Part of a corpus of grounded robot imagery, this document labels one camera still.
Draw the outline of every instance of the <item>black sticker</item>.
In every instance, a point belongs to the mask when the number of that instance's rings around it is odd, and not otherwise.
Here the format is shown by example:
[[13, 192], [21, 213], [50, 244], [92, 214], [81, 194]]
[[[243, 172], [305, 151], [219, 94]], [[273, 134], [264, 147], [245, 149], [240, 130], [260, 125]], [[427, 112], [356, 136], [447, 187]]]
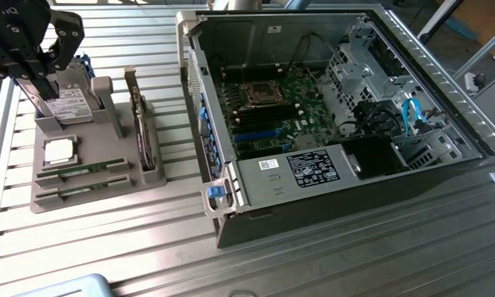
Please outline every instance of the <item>black sticker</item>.
[[311, 187], [340, 179], [325, 150], [288, 156], [288, 163], [299, 187]]

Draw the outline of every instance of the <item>motherboard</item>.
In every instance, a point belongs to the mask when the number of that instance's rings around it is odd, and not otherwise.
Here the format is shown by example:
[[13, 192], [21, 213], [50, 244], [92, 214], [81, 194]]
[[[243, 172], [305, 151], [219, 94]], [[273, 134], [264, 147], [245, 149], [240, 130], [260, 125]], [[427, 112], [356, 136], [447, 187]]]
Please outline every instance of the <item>motherboard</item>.
[[309, 69], [273, 80], [216, 84], [240, 160], [324, 146], [336, 128]]

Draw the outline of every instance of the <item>white sticker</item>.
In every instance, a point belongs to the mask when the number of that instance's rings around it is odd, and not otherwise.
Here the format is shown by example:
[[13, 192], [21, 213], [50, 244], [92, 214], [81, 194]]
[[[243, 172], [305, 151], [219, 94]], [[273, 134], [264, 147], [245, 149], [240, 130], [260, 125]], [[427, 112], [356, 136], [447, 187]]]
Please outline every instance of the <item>white sticker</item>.
[[88, 169], [72, 171], [72, 172], [68, 172], [68, 173], [62, 173], [60, 175], [60, 177], [61, 178], [69, 178], [70, 176], [81, 175], [81, 174], [85, 174], [85, 173], [89, 173], [89, 170]]
[[73, 119], [80, 116], [90, 116], [92, 110], [84, 98], [80, 88], [60, 90], [60, 98], [46, 101], [50, 113], [57, 119]]
[[260, 170], [272, 169], [279, 167], [277, 159], [271, 159], [259, 162]]
[[74, 194], [85, 193], [85, 192], [89, 192], [89, 191], [90, 191], [90, 189], [86, 187], [85, 189], [74, 190], [74, 191], [70, 191], [70, 192], [66, 192], [66, 193], [60, 193], [58, 195], [65, 197], [65, 196], [72, 196]]
[[281, 26], [267, 27], [267, 33], [280, 33]]

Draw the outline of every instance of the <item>aluminum workbench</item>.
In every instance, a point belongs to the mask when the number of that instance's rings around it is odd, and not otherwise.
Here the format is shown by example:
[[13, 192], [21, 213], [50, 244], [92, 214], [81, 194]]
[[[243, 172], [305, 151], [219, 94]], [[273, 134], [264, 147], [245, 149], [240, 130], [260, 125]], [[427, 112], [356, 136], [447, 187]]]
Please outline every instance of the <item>aluminum workbench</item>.
[[[33, 107], [10, 80], [0, 97], [0, 296], [102, 274], [117, 296], [495, 296], [495, 158], [420, 197], [215, 248], [180, 88], [173, 15], [204, 6], [65, 6], [81, 51], [128, 100], [137, 66], [153, 102], [165, 187], [41, 214], [29, 211]], [[53, 33], [45, 39], [46, 48]]]

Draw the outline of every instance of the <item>barcode sticker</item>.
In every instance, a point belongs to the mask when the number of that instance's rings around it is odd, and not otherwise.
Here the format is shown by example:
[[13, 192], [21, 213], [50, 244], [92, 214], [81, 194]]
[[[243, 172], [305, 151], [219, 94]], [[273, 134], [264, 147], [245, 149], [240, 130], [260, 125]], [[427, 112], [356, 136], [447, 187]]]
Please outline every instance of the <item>barcode sticker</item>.
[[272, 169], [279, 167], [277, 159], [264, 160], [259, 162], [260, 170]]
[[89, 109], [80, 88], [72, 88], [68, 90], [61, 89], [58, 92], [58, 99], [45, 101], [50, 113], [58, 120], [92, 115], [92, 110]]

